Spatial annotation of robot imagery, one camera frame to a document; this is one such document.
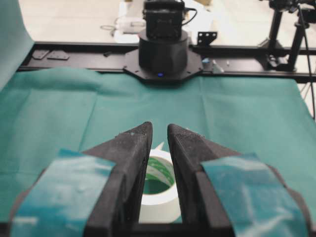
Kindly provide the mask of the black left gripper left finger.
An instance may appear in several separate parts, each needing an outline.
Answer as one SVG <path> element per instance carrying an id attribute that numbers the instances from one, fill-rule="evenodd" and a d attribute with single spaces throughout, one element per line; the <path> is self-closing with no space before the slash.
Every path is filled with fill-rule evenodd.
<path id="1" fill-rule="evenodd" d="M 9 237 L 110 237 L 140 213 L 153 126 L 145 122 L 82 153 L 60 150 L 16 199 Z"/>

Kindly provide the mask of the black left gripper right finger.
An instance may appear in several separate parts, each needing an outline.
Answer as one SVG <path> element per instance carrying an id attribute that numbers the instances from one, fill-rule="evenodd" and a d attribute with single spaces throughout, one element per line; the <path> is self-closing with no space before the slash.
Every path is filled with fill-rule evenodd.
<path id="1" fill-rule="evenodd" d="M 210 237 L 311 236 L 305 200 L 275 167 L 175 124 L 167 137 L 185 224 Z"/>

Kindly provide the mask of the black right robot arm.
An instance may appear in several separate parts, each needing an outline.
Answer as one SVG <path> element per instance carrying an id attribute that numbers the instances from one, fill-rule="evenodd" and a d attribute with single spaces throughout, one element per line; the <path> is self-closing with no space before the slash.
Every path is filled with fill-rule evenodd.
<path id="1" fill-rule="evenodd" d="M 140 34 L 139 65 L 158 77 L 182 72 L 188 61 L 188 35 L 182 31 L 185 4 L 180 0 L 146 0 Z"/>

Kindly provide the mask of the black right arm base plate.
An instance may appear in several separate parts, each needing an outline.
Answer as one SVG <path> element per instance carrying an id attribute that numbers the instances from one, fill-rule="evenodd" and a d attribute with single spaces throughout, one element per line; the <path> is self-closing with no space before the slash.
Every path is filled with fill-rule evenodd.
<path id="1" fill-rule="evenodd" d="M 178 84 L 199 75 L 203 66 L 201 56 L 187 48 L 144 53 L 137 49 L 125 54 L 123 70 L 142 82 Z"/>

